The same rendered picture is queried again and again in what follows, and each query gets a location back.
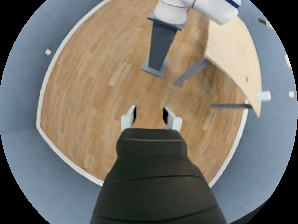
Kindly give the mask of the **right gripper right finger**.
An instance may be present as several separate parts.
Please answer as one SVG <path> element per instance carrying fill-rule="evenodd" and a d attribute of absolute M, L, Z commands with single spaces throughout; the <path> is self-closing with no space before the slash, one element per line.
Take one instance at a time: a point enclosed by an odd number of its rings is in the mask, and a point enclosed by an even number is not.
<path fill-rule="evenodd" d="M 162 112 L 162 119 L 164 119 L 165 124 L 168 125 L 169 129 L 177 129 L 180 132 L 182 119 L 174 115 L 168 107 L 164 107 L 164 112 Z"/>

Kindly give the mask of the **white plastic bottle with blue cap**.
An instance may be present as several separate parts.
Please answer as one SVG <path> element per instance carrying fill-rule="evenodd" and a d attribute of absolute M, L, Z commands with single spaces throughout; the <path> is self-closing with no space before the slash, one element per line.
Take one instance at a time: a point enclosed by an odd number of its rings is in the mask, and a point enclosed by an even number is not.
<path fill-rule="evenodd" d="M 257 100 L 270 99 L 270 97 L 273 97 L 273 93 L 270 93 L 270 91 L 255 92 L 255 97 L 257 97 Z"/>

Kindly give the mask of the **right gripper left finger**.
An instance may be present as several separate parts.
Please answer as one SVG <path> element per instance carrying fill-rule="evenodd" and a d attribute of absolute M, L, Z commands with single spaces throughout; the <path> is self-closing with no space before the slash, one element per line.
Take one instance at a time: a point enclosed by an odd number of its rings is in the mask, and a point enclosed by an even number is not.
<path fill-rule="evenodd" d="M 121 116 L 121 131 L 125 128 L 132 128 L 134 121 L 136 121 L 136 108 L 137 105 L 132 105 L 129 112 Z"/>

